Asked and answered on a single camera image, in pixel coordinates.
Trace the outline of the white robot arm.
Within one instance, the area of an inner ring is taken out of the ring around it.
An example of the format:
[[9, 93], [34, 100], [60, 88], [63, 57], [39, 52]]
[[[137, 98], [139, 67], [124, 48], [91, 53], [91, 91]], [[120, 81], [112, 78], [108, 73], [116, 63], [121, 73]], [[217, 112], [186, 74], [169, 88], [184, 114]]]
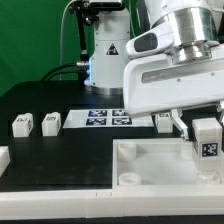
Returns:
[[224, 44], [217, 27], [224, 0], [140, 0], [142, 33], [130, 38], [131, 13], [110, 8], [109, 0], [90, 0], [99, 11], [94, 27], [88, 89], [123, 95], [134, 117], [169, 112], [183, 134], [186, 109], [224, 100]]

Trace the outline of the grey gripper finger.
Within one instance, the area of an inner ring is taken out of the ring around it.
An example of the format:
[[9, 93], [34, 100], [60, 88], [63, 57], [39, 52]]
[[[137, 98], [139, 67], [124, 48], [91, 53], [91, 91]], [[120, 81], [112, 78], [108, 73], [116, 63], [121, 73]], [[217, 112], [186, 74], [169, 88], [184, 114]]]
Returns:
[[217, 112], [220, 113], [220, 118], [219, 118], [219, 122], [224, 125], [224, 100], [220, 101], [217, 105], [216, 105], [216, 109]]

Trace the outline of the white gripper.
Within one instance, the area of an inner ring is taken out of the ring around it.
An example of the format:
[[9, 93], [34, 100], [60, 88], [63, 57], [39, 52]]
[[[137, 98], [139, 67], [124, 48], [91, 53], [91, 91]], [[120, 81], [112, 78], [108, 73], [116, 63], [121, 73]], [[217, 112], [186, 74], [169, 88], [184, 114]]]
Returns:
[[182, 110], [224, 100], [224, 44], [208, 43], [211, 57], [175, 64], [171, 57], [175, 35], [170, 28], [154, 28], [126, 44], [131, 61], [123, 73], [126, 112], [143, 116], [170, 111], [171, 121], [189, 140]]

